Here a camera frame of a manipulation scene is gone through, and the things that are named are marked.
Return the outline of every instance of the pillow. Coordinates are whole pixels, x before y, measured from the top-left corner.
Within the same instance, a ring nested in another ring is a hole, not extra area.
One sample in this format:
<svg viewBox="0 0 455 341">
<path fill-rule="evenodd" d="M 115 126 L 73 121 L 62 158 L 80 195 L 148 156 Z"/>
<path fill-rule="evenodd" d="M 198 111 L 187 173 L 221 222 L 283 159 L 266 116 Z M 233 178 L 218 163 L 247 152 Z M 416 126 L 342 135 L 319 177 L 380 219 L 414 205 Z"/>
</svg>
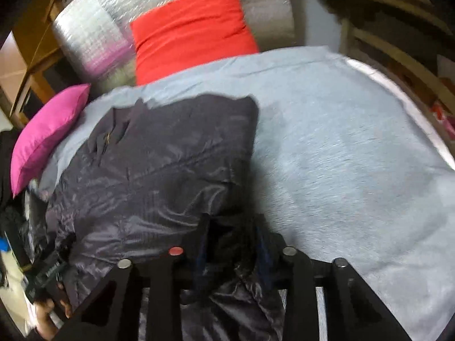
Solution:
<svg viewBox="0 0 455 341">
<path fill-rule="evenodd" d="M 51 98 L 30 120 L 13 149 L 11 191 L 17 196 L 47 163 L 87 103 L 89 84 L 68 87 Z"/>
<path fill-rule="evenodd" d="M 258 53 L 239 0 L 173 0 L 131 23 L 136 82 L 214 60 Z"/>
</svg>

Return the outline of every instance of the red pillow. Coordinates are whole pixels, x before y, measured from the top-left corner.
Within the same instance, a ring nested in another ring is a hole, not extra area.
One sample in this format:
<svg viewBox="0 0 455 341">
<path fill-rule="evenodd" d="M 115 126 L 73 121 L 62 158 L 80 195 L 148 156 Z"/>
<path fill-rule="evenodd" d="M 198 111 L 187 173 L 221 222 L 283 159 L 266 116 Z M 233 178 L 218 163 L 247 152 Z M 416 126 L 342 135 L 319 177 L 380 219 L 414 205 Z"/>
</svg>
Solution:
<svg viewBox="0 0 455 341">
<path fill-rule="evenodd" d="M 239 0 L 174 0 L 137 18 L 131 29 L 137 85 L 214 60 L 258 52 Z"/>
</svg>

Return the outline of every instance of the person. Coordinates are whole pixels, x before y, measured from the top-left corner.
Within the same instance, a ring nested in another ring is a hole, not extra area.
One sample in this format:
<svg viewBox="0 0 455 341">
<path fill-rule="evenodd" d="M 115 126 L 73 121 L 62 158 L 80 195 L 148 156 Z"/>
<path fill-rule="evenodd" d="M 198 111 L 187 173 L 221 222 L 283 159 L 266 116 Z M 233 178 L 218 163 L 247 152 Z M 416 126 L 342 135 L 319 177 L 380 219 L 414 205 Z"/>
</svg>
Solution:
<svg viewBox="0 0 455 341">
<path fill-rule="evenodd" d="M 57 287 L 61 291 L 61 305 L 65 309 L 67 318 L 71 318 L 72 309 L 68 295 L 62 283 L 57 283 Z M 36 310 L 36 327 L 26 337 L 27 341 L 51 341 L 58 332 L 57 326 L 51 319 L 51 312 L 54 310 L 55 304 L 51 299 L 44 302 L 35 302 Z"/>
</svg>

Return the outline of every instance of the reflective foil sheet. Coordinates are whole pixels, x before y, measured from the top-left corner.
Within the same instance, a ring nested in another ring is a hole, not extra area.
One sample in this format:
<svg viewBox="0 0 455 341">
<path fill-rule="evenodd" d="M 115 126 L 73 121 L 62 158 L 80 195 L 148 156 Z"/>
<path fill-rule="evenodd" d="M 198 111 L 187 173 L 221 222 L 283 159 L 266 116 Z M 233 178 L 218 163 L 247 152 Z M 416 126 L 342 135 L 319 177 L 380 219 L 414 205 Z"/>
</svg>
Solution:
<svg viewBox="0 0 455 341">
<path fill-rule="evenodd" d="M 84 81 L 102 94 L 135 84 L 129 23 L 170 0 L 73 0 L 54 21 L 62 50 Z M 261 51 L 295 44 L 289 0 L 241 0 Z"/>
</svg>

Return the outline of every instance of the red circular cap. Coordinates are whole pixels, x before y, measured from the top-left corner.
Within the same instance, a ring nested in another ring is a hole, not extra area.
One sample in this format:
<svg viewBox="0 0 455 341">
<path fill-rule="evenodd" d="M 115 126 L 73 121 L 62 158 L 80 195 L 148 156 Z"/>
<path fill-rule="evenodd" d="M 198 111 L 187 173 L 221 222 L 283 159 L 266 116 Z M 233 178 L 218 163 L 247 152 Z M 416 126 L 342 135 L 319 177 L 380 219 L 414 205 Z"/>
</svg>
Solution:
<svg viewBox="0 0 455 341">
<path fill-rule="evenodd" d="M 179 246 L 174 246 L 169 249 L 170 256 L 179 256 L 183 254 L 183 249 Z"/>
</svg>

